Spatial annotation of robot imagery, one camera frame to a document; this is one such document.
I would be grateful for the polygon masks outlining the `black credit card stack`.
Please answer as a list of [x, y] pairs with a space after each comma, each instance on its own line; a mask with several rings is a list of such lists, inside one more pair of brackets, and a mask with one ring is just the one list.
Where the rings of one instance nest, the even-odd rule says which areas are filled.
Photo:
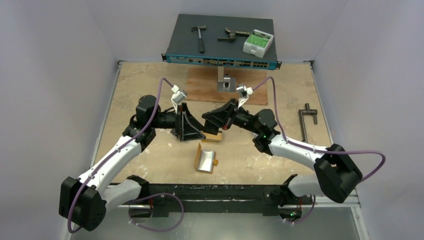
[[180, 129], [178, 127], [177, 128], [173, 128], [173, 129], [171, 129], [170, 133], [174, 137], [179, 138], [179, 136], [180, 136]]

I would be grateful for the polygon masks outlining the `gold credit card stack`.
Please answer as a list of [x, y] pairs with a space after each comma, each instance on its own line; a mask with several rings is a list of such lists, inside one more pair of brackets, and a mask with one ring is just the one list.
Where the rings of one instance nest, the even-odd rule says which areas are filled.
[[223, 139], [223, 133], [222, 131], [219, 131], [216, 135], [211, 133], [203, 133], [205, 136], [205, 139], [202, 139], [202, 142], [212, 142], [212, 143], [219, 143]]

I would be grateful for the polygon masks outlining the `orange leather card holder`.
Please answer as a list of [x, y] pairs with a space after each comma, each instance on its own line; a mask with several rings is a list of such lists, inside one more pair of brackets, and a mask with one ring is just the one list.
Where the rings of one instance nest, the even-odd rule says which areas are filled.
[[194, 158], [194, 169], [197, 172], [213, 174], [214, 167], [218, 165], [216, 152], [213, 150], [203, 150], [199, 143]]

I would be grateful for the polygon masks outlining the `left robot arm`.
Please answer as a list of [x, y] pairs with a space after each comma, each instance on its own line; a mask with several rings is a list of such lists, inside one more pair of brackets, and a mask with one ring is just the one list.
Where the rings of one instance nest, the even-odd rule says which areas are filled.
[[77, 232], [73, 224], [92, 231], [112, 209], [124, 203], [142, 205], [148, 201], [149, 182], [139, 176], [131, 175], [115, 186], [110, 184], [129, 162], [147, 149], [156, 137], [156, 129], [170, 129], [181, 142], [186, 142], [205, 139], [203, 128], [185, 102], [173, 111], [162, 111], [155, 96], [142, 96], [115, 146], [79, 177], [69, 176], [62, 182], [58, 211], [67, 219], [69, 232]]

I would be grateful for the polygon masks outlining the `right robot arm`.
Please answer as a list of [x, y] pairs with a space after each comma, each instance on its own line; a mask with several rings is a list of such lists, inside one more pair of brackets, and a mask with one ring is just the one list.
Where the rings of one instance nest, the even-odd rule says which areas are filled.
[[238, 106], [230, 99], [223, 106], [202, 114], [204, 131], [216, 135], [232, 126], [254, 133], [255, 148], [270, 156], [282, 157], [306, 166], [313, 174], [293, 175], [284, 183], [280, 196], [288, 204], [306, 195], [324, 195], [333, 202], [343, 203], [363, 180], [363, 174], [350, 154], [338, 145], [317, 146], [283, 136], [276, 130], [278, 122], [271, 109], [256, 114]]

